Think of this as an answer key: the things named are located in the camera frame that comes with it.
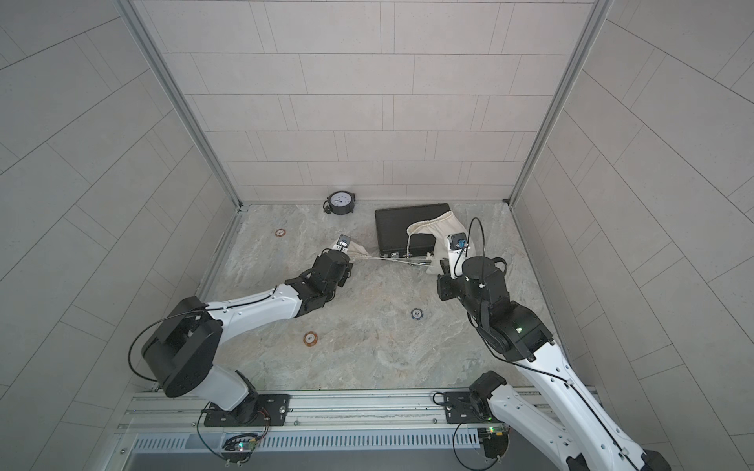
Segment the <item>cream cloth soil bag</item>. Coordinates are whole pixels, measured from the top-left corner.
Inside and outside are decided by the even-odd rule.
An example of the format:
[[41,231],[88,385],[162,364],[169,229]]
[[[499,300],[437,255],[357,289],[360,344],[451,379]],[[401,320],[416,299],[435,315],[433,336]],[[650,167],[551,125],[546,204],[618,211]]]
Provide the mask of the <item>cream cloth soil bag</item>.
[[432,254],[425,255],[424,257],[384,257],[379,255],[373,255],[369,253],[362,245],[355,243],[354,241],[348,248],[348,255],[351,259],[359,260],[376,260],[383,262],[393,262],[404,265],[412,265],[419,267],[429,268],[434,265],[438,265],[439,262]]

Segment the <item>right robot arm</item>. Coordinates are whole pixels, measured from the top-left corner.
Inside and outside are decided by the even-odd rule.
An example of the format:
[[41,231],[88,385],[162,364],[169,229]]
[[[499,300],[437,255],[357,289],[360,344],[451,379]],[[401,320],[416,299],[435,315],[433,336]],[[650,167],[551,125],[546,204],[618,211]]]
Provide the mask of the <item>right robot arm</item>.
[[493,356],[520,369],[556,415],[526,402],[491,371],[470,388],[482,417],[513,427],[561,470],[670,469],[661,453],[636,443],[604,410],[540,318],[511,300],[504,259],[456,250],[440,266],[441,300],[459,300]]

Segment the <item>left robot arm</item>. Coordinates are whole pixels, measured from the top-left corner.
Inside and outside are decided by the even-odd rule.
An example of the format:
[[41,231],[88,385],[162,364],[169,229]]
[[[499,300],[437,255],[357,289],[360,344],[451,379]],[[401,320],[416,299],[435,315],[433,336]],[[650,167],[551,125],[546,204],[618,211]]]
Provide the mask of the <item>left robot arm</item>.
[[215,363],[226,341],[278,321],[302,317],[335,298],[351,275],[347,249],[326,248],[311,268],[259,294],[229,301],[183,299],[141,348],[141,357],[168,398],[197,396],[241,423],[259,410],[251,381]]

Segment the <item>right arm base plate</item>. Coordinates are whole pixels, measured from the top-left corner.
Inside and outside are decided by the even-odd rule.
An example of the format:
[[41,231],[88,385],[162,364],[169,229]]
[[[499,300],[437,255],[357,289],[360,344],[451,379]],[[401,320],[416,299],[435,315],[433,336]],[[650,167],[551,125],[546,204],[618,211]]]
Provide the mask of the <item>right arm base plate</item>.
[[486,400],[477,392],[440,392],[437,402],[449,424],[487,423],[492,419]]

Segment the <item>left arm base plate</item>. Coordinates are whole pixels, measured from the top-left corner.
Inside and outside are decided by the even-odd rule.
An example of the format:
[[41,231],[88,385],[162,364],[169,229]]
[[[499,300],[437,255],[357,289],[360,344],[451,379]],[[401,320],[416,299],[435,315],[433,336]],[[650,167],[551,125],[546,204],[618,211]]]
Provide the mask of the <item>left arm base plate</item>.
[[226,411],[217,404],[205,410],[203,425],[210,428],[282,427],[292,396],[290,394],[250,394],[236,408]]

